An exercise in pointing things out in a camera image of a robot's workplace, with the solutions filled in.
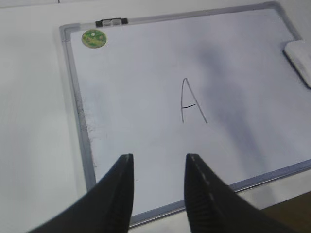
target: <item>black clip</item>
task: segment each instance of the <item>black clip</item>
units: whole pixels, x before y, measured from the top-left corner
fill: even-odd
[[[95,22],[97,28],[113,25],[128,24],[127,18],[108,18]]]

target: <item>white table surface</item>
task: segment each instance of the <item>white table surface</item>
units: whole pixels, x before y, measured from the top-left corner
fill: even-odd
[[[263,1],[103,0],[0,9],[0,232],[25,232],[86,191],[59,26],[259,2]],[[280,2],[311,42],[311,2]],[[282,188],[270,185],[269,192],[255,196],[248,191],[244,197],[257,207],[269,206],[311,190],[310,177],[310,172],[301,173],[300,182],[288,178]],[[155,228],[159,222],[161,229]],[[178,216],[166,219],[167,224],[159,222],[149,228],[189,232]]]

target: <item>green magnet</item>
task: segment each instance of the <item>green magnet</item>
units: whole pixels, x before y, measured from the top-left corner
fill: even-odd
[[[99,30],[88,30],[82,35],[82,43],[92,49],[100,48],[106,42],[106,35]]]

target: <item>whiteboard eraser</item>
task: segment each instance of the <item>whiteboard eraser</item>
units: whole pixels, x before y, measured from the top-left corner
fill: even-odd
[[[303,40],[289,42],[284,52],[311,89],[311,44]]]

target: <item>white board surface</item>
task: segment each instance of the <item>white board surface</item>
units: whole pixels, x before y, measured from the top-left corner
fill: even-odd
[[[77,79],[96,180],[134,154],[133,215],[183,199],[187,153],[227,184],[311,158],[311,92],[282,54],[294,38],[273,9],[100,30],[99,49],[71,34]],[[197,105],[182,122],[185,78],[207,124]]]

